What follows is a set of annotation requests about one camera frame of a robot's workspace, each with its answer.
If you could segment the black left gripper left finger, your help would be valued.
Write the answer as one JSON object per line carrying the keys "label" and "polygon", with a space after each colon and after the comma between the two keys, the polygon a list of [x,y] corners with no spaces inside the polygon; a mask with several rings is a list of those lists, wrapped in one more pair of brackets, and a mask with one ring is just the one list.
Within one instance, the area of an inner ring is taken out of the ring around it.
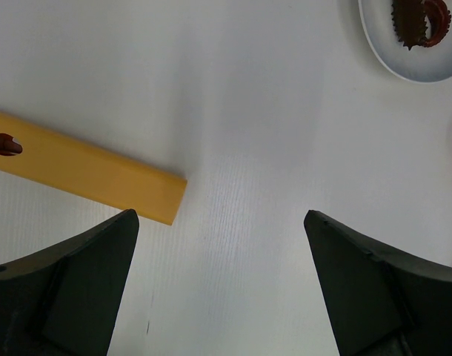
{"label": "black left gripper left finger", "polygon": [[138,233],[130,209],[0,264],[0,355],[106,355]]}

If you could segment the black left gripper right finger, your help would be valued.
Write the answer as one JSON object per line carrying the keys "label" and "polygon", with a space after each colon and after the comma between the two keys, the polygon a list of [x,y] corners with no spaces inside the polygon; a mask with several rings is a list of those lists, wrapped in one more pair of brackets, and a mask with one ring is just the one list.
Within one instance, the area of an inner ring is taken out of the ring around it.
{"label": "black left gripper right finger", "polygon": [[452,268],[320,211],[304,227],[341,355],[452,355]]}

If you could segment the dark brown sea cucumber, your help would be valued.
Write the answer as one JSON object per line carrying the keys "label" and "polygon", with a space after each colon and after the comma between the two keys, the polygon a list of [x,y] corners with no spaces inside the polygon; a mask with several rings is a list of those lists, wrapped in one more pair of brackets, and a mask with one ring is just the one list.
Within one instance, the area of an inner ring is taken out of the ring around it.
{"label": "dark brown sea cucumber", "polygon": [[452,15],[444,1],[392,1],[393,29],[398,42],[413,47],[434,47],[448,34]]}

